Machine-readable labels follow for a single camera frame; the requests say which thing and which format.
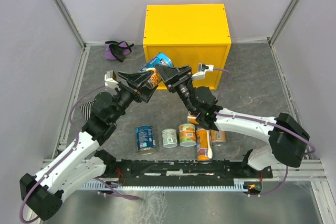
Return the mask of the black white striped cloth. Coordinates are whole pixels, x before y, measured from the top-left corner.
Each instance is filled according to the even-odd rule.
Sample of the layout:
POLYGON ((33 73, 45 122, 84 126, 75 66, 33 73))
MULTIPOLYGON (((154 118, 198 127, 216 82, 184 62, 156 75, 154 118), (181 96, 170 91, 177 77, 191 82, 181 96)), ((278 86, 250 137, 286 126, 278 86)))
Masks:
POLYGON ((93 101, 89 101, 80 106, 81 114, 86 123, 90 119, 93 104, 94 104, 93 101))

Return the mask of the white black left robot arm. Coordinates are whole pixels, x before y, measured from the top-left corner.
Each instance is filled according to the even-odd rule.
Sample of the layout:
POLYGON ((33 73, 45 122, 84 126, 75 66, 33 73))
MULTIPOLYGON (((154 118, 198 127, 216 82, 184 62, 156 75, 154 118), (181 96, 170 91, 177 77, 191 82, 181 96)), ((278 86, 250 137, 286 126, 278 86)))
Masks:
POLYGON ((62 203, 86 182, 103 175, 116 159, 99 147, 112 135, 120 116, 135 101, 148 102, 154 89, 146 83, 153 70, 137 73, 112 71, 105 75, 104 92, 94 98, 91 116, 76 132, 74 141, 35 175, 25 174, 19 181, 23 200, 41 220, 50 219, 62 203))

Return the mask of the green label small can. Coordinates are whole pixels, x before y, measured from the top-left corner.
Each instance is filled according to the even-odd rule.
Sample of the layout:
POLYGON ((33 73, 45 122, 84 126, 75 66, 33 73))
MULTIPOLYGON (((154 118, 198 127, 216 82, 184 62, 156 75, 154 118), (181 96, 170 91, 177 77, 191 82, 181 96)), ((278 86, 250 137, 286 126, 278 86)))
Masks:
POLYGON ((177 133, 175 129, 164 129, 162 131, 163 147, 173 148, 177 147, 177 133))

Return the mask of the blue soup can with noodles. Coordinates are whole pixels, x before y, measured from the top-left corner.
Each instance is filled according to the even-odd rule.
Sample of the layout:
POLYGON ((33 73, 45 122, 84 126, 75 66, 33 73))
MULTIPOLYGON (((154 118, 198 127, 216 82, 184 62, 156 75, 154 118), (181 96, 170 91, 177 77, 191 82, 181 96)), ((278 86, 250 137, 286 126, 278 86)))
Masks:
POLYGON ((151 77, 145 84, 150 89, 154 89, 161 82, 161 76, 159 75, 158 71, 155 69, 155 65, 164 65, 164 66, 169 66, 169 67, 174 66, 172 60, 162 52, 158 53, 154 58, 152 58, 149 62, 143 65, 139 69, 139 72, 147 72, 147 71, 153 72, 151 77))

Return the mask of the orange fruit label can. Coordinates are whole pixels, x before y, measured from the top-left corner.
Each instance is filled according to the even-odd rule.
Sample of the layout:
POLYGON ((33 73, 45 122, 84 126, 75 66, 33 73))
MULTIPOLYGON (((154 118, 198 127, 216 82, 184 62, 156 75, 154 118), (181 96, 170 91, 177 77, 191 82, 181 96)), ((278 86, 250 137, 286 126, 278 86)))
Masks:
POLYGON ((192 147, 196 145, 196 132, 194 124, 181 124, 178 129, 180 146, 192 147))

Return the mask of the tall orange can with spoon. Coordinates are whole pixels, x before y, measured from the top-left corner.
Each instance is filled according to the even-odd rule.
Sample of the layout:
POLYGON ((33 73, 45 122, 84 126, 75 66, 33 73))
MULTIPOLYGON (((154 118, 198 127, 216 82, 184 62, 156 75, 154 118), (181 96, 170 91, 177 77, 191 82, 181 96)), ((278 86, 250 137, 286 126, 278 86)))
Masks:
POLYGON ((189 124, 194 124, 194 125, 199 125, 200 123, 197 121, 198 115, 193 115, 188 113, 187 115, 187 123, 189 124))

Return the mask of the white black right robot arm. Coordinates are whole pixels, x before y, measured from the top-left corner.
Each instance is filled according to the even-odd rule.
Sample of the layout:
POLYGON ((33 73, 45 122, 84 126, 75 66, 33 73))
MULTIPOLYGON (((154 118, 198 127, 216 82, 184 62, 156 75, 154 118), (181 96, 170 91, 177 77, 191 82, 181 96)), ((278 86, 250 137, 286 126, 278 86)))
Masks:
POLYGON ((204 79, 208 72, 216 69, 214 66, 201 63, 197 73, 192 73, 189 65, 156 65, 155 69, 168 91, 178 94, 203 128, 239 133, 266 142, 266 146, 246 154, 244 162, 247 166, 255 170, 274 164, 298 168, 308 154, 309 134, 291 115, 280 113, 276 117, 266 117, 234 112, 219 106, 208 87, 194 87, 193 82, 204 79))

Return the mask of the yellow wooden box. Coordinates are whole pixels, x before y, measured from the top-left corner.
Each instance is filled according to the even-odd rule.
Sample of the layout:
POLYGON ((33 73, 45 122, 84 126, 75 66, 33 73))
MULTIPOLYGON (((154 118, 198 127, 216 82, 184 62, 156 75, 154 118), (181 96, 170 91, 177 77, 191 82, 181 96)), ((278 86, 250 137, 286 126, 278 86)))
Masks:
POLYGON ((224 4, 149 5, 146 8, 143 50, 146 61, 157 54, 173 65, 189 65, 196 73, 199 63, 215 70, 195 87, 217 89, 232 41, 224 4))

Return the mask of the purple black cloth pouch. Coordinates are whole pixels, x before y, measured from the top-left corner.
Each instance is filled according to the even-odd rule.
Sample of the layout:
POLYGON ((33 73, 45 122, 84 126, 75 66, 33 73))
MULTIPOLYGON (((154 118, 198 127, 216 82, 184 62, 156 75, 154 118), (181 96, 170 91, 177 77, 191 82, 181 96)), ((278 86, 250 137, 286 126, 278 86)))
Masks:
POLYGON ((124 62, 125 56, 132 52, 132 47, 134 44, 128 44, 126 41, 106 41, 106 52, 105 57, 107 60, 117 60, 119 62, 124 62))

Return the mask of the orange can far right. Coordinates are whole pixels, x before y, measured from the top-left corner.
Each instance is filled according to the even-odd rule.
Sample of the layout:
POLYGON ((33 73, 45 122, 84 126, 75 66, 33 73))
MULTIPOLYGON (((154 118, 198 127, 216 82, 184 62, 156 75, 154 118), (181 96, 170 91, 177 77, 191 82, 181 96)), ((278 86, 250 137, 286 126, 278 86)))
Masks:
POLYGON ((210 130, 213 145, 222 145, 226 143, 226 134, 224 131, 210 130))

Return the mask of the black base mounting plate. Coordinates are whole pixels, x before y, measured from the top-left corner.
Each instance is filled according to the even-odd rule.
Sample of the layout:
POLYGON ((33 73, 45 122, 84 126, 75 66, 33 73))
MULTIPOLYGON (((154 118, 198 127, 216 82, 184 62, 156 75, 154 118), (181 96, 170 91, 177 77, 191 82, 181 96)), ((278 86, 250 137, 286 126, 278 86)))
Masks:
POLYGON ((97 151, 106 164, 103 178, 120 178, 124 186, 232 186, 234 179, 273 178, 267 166, 255 170, 243 161, 215 160, 208 164, 191 161, 116 160, 105 150, 97 151))

